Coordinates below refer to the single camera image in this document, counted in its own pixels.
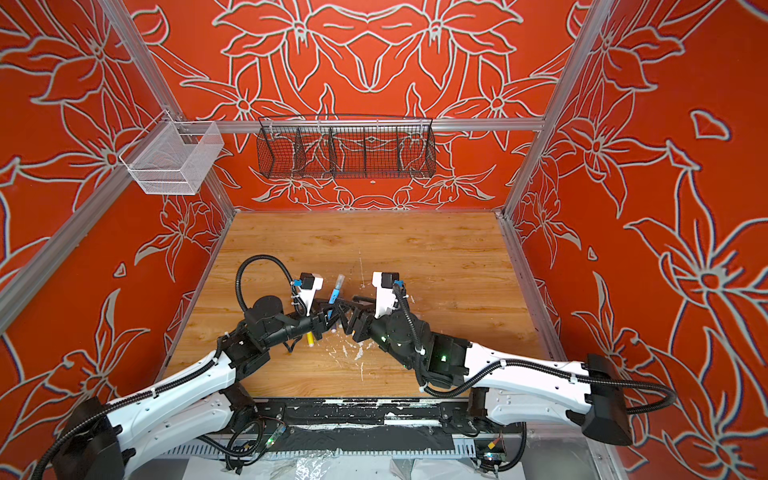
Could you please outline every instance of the white wire basket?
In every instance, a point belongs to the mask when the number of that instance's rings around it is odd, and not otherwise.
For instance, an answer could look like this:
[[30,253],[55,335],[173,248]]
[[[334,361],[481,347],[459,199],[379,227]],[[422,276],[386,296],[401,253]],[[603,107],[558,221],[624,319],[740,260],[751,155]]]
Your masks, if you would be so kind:
[[149,145],[125,163],[146,194],[194,195],[224,146],[216,122],[202,135],[180,134],[174,122],[160,123]]

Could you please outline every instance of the black wire basket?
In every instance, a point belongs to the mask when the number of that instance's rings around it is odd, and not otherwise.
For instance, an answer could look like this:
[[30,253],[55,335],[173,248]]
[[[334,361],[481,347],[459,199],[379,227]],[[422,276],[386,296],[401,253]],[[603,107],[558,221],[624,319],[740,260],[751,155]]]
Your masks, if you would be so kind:
[[435,135],[429,118],[333,115],[308,125],[261,117],[259,173],[267,178],[429,178]]

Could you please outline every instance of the orange floral wallpaper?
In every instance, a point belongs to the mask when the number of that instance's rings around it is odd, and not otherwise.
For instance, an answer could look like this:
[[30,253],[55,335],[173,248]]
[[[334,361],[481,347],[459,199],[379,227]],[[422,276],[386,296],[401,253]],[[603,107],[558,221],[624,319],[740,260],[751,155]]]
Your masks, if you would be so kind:
[[[585,0],[127,0],[186,116],[543,115]],[[441,134],[431,180],[267,180],[255,138],[227,135],[216,172],[242,210],[500,207],[531,132]]]
[[0,2],[0,84],[1,290],[160,108],[88,0]]
[[205,185],[118,198],[2,334],[0,478],[30,475],[85,400],[154,382],[225,225]]
[[[92,0],[1,1],[0,84],[1,289],[160,108]],[[27,478],[84,400],[154,381],[225,224],[205,186],[123,192],[0,335],[0,478]]]
[[768,472],[766,44],[765,2],[615,2],[513,216],[568,357],[680,395],[630,478]]

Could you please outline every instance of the marker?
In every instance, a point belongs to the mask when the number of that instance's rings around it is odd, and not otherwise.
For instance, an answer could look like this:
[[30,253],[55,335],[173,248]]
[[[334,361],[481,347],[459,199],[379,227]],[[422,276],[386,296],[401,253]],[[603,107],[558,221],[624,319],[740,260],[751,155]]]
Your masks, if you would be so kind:
[[[346,277],[343,275],[339,275],[336,278],[336,286],[333,287],[333,292],[331,293],[331,300],[328,301],[328,303],[333,303],[336,301],[337,298],[339,298],[339,291],[341,290],[341,285],[344,283],[344,279]],[[331,319],[331,313],[333,313],[333,310],[328,310],[328,320]],[[333,327],[331,328],[331,333],[336,333],[336,324],[333,324]]]

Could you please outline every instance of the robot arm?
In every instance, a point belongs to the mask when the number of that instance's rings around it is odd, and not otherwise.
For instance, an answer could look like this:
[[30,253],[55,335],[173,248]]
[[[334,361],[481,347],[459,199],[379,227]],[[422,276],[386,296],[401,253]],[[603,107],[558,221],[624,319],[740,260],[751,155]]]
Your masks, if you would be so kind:
[[[243,266],[263,257],[252,257]],[[586,363],[549,362],[434,333],[410,312],[397,273],[374,273],[373,283],[375,299],[356,296],[351,302],[339,298],[331,304],[314,299],[323,279],[302,273],[291,285],[293,298],[300,299],[306,314],[286,315],[276,296],[263,296],[249,309],[243,306],[237,328],[220,337],[217,350],[196,364],[106,405],[98,399],[79,405],[32,478],[41,478],[52,460],[59,480],[119,480],[176,445],[208,432],[238,430],[258,416],[239,381],[269,361],[271,347],[284,344],[291,350],[290,340],[309,333],[322,339],[337,323],[354,341],[373,339],[404,367],[414,369],[423,392],[452,398],[473,388],[470,414],[499,425],[530,420],[575,423],[590,438],[630,445],[627,416],[638,407],[627,410],[621,388],[645,387],[666,395],[640,407],[642,412],[668,406],[676,398],[665,386],[612,379],[612,368],[601,356],[590,355]],[[239,289],[237,293],[242,306]],[[430,383],[456,388],[444,392]]]
[[[345,331],[356,342],[372,339],[407,369],[416,371],[420,390],[451,398],[470,387],[470,410],[500,425],[548,421],[576,424],[599,442],[631,445],[628,416],[672,405],[677,394],[666,386],[614,379],[613,366],[599,355],[587,362],[549,362],[501,353],[466,339],[434,333],[410,312],[405,286],[397,273],[373,274],[376,299],[347,306]],[[456,388],[448,392],[429,383]],[[661,393],[662,400],[627,409],[623,388]]]
[[[302,273],[296,296],[312,305],[322,285],[322,277]],[[96,419],[54,452],[57,478],[118,480],[177,445],[242,424],[238,412],[255,412],[256,406],[239,381],[269,361],[271,347],[308,333],[322,339],[329,329],[328,310],[286,315],[280,298],[263,296],[244,313],[235,330],[219,338],[220,349],[193,365],[105,405],[98,399],[82,403],[70,415],[60,440],[83,422]],[[167,388],[174,383],[180,384]]]

